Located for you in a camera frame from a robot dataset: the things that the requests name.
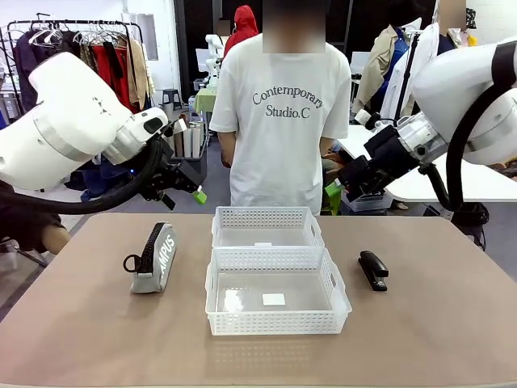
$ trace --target beige jacket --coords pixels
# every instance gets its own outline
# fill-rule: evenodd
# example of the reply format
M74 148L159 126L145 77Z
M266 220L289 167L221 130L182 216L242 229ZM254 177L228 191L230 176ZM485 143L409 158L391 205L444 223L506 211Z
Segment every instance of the beige jacket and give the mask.
M388 73L397 39L398 36L393 27L388 26L375 40L370 57L363 70L357 98L352 107L354 113L364 109L364 107L369 107L370 99L385 81L384 76Z
M144 52L136 40L130 39L128 44L131 45L132 61L135 65L135 77L137 78L135 82L131 70L131 58L128 57L129 101L131 104L143 109L145 105L145 94L149 87L147 83L147 68L145 66Z

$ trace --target plastic tray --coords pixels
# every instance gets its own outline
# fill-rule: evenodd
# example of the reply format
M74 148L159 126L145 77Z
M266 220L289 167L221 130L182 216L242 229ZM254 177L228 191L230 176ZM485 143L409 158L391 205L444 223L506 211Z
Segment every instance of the plastic tray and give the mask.
M351 312L324 247L214 248L205 288L213 335L338 334Z
M212 221L213 247L324 247L322 230L307 207L218 207Z

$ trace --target red garment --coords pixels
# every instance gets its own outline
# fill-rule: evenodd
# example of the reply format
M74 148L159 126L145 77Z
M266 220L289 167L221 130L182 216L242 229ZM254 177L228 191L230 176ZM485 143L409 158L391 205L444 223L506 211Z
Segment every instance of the red garment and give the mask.
M237 25L237 30L231 35L228 42L226 42L225 57L235 44L259 34L257 22L255 21L255 16L250 6L240 6L237 8L235 11L235 24Z
M97 60L97 73L99 77L107 83L115 92L119 101L133 113L140 112L139 108L131 105L129 100L129 84L128 84L128 51L125 48L115 48L120 68L117 71L111 66L109 56L104 46L93 46L95 59Z

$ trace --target brown tabletop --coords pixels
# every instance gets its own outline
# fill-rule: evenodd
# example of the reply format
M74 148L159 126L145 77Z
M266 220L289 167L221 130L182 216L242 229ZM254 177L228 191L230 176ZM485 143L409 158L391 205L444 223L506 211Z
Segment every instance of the brown tabletop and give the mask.
M517 284L441 218L322 217L353 311L341 335L212 337L211 216L92 217L0 324L0 382L35 386L457 386L517 381ZM129 292L155 222L178 250L164 294ZM357 264L389 267L374 293Z

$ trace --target red hood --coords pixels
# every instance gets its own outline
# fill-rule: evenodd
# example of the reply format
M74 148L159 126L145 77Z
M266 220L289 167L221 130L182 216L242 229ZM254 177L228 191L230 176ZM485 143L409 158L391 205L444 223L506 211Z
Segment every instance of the red hood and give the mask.
M240 6L235 11L235 24L237 30L251 30L258 34L257 22L250 6Z

